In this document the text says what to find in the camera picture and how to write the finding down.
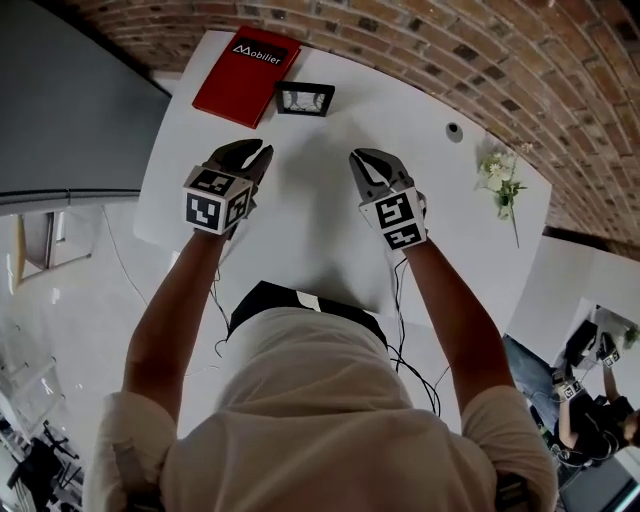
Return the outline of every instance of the curved brick wall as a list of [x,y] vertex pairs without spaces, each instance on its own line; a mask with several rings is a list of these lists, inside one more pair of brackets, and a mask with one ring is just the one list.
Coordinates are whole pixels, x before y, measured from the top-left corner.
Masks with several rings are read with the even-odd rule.
[[640,256],[640,32],[619,0],[64,1],[152,69],[241,24],[375,67],[532,143],[548,224]]

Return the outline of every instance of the red book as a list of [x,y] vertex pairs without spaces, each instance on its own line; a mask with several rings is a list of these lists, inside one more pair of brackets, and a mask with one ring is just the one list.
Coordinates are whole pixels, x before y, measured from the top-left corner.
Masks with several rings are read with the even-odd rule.
[[299,52],[298,41],[240,27],[202,84],[193,106],[255,128],[275,83],[284,78]]

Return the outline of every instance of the black frame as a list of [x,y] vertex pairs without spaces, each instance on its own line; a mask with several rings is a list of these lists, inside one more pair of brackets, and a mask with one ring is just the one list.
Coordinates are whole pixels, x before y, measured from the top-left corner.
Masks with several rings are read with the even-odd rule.
[[[311,84],[305,82],[276,82],[276,106],[278,107],[278,113],[280,114],[294,114],[301,116],[321,116],[327,115],[329,105],[333,99],[333,93],[336,90],[334,85],[326,84]],[[283,91],[296,91],[296,92],[312,92],[316,94],[324,94],[324,102],[319,112],[304,112],[300,110],[289,110],[284,106],[284,98],[282,96]]]

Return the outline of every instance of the fiducial marker cube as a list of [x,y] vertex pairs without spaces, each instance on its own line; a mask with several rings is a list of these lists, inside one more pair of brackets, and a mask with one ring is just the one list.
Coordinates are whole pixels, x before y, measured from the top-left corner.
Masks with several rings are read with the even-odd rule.
[[210,167],[196,165],[184,184],[185,221],[220,235],[246,217],[253,183]]
[[362,204],[360,212],[392,251],[427,240],[422,205],[415,187]]

